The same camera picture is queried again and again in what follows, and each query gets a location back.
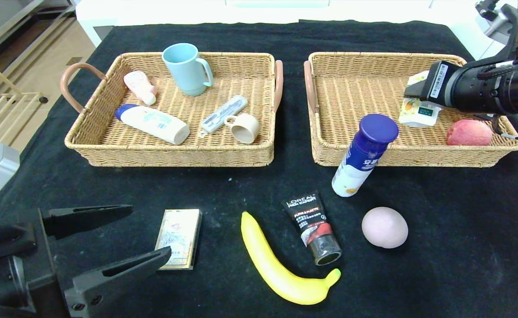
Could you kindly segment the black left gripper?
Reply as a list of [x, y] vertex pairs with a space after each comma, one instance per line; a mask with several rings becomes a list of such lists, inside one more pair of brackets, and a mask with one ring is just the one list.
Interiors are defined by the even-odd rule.
[[132, 213], [130, 204], [33, 209], [0, 223], [0, 318], [101, 317], [109, 305], [166, 264], [171, 248], [79, 274], [63, 295], [47, 236], [60, 240]]

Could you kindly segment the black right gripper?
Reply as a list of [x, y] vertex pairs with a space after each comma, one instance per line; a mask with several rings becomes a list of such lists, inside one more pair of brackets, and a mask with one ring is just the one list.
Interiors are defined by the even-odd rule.
[[404, 90], [404, 98], [420, 98], [446, 110], [469, 114], [505, 114], [499, 97], [500, 78], [479, 77], [496, 63], [480, 60], [457, 66], [447, 61], [435, 62], [427, 79], [416, 81]]

